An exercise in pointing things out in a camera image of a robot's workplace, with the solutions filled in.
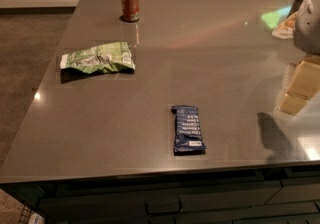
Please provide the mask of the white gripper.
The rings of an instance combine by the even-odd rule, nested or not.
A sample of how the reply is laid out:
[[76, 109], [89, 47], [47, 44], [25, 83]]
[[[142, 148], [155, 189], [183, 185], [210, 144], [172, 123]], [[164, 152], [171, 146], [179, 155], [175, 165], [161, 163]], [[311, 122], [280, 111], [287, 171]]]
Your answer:
[[[320, 0], [303, 0], [298, 13], [280, 23], [272, 35], [292, 39], [297, 48], [320, 54]], [[284, 76], [284, 93], [278, 108], [296, 115], [320, 91], [320, 56], [306, 55], [298, 64], [290, 63]]]

